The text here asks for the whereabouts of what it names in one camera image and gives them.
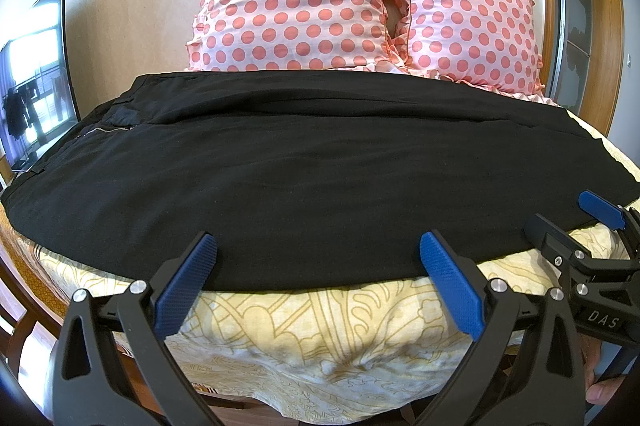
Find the person's right hand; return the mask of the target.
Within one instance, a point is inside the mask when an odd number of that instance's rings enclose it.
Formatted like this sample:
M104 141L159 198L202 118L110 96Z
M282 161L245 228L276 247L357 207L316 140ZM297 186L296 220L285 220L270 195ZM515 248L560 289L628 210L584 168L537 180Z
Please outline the person's right hand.
M626 376L621 375L597 382L596 367L602 357L602 342L587 335L580 335L579 342L585 371L586 402L594 406L605 406L613 398Z

